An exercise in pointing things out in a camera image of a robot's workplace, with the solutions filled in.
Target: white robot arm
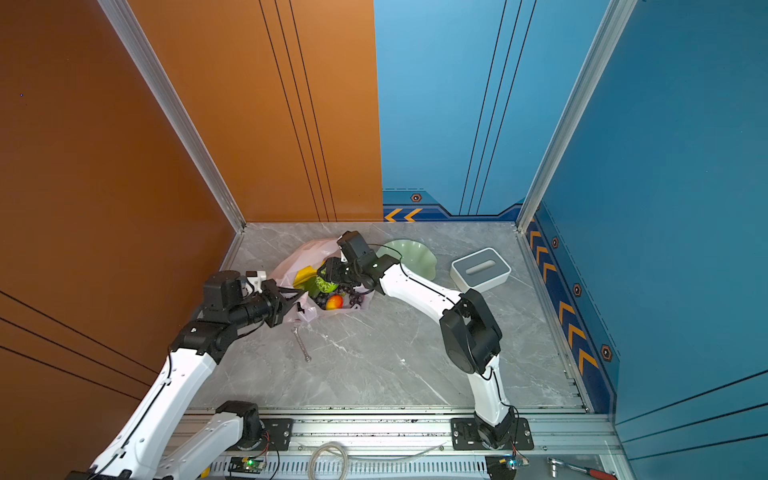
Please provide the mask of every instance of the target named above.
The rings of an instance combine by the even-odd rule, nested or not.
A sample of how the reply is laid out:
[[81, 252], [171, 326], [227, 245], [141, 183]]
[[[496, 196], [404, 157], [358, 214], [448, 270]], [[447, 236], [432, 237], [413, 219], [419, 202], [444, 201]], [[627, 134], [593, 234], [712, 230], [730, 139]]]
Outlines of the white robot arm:
[[[339, 246], [342, 259], [329, 258], [318, 275], [334, 283], [376, 289], [436, 321], [446, 353], [469, 378], [480, 438], [491, 449], [502, 448], [509, 440], [514, 416], [498, 374], [502, 332], [480, 293], [446, 289], [416, 275], [394, 257], [377, 257], [358, 232], [342, 235]], [[203, 429], [161, 459], [194, 394], [232, 342], [241, 338], [237, 330], [257, 323], [270, 328], [280, 325], [300, 296], [301, 290], [262, 280], [263, 275], [256, 272], [241, 276], [234, 271], [218, 272], [208, 279], [203, 304], [171, 345], [144, 400], [89, 472], [72, 472], [68, 480], [191, 480], [232, 445], [243, 450], [263, 445], [258, 407], [230, 401], [217, 409]], [[244, 285], [250, 287], [246, 296]]]

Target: plastic bag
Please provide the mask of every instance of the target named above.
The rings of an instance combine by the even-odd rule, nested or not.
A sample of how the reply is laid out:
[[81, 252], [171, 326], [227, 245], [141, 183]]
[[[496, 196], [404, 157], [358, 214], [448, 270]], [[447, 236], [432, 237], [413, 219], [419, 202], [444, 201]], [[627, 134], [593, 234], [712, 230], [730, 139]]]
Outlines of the plastic bag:
[[[325, 262], [328, 257], [341, 257], [341, 249], [339, 248], [339, 244], [336, 243], [336, 238], [312, 240], [299, 247], [295, 252], [291, 253], [288, 258], [283, 260], [280, 265], [273, 270], [269, 278], [274, 279], [277, 282], [277, 286], [293, 288], [293, 281], [296, 279], [296, 274], [301, 269], [311, 266], [313, 269], [317, 270], [323, 265], [323, 262]], [[365, 292], [366, 288], [364, 286], [358, 286], [355, 288], [355, 291]], [[360, 305], [355, 305], [352, 308], [323, 310], [310, 298], [310, 295], [305, 292], [298, 302], [298, 307], [300, 308], [292, 308], [286, 313], [283, 321], [304, 320], [309, 322], [319, 316], [331, 316], [336, 315], [337, 313], [347, 313], [352, 310], [367, 310], [372, 298], [373, 292], [364, 295], [362, 303]]]

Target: orange fruit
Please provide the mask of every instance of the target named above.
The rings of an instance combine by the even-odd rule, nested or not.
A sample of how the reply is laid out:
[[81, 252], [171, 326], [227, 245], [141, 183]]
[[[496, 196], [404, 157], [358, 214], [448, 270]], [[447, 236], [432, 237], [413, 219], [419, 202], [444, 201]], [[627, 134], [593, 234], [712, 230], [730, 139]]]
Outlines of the orange fruit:
[[326, 310], [340, 309], [343, 304], [344, 299], [341, 297], [341, 295], [334, 295], [328, 299], [328, 302], [326, 302]]

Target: orange wall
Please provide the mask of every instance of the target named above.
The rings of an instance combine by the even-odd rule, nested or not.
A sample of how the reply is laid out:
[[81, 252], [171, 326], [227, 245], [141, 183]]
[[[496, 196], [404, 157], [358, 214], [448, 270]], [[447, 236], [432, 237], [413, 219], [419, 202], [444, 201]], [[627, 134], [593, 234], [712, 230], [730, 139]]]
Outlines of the orange wall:
[[372, 0], [130, 4], [246, 220], [381, 220]]
[[4, 2], [0, 65], [0, 290], [61, 322], [0, 295], [0, 478], [61, 479], [127, 420], [233, 232], [97, 2]]

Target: green plate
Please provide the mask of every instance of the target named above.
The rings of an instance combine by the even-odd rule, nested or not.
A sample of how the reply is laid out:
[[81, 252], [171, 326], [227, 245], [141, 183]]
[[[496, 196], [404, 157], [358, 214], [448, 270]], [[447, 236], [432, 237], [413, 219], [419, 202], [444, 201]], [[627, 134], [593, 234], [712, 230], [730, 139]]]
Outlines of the green plate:
[[390, 255], [397, 258], [397, 252], [390, 250], [391, 247], [402, 254], [402, 264], [407, 266], [413, 273], [423, 276], [427, 280], [435, 279], [435, 265], [437, 257], [429, 251], [424, 243], [415, 240], [393, 240], [380, 247], [376, 255]]

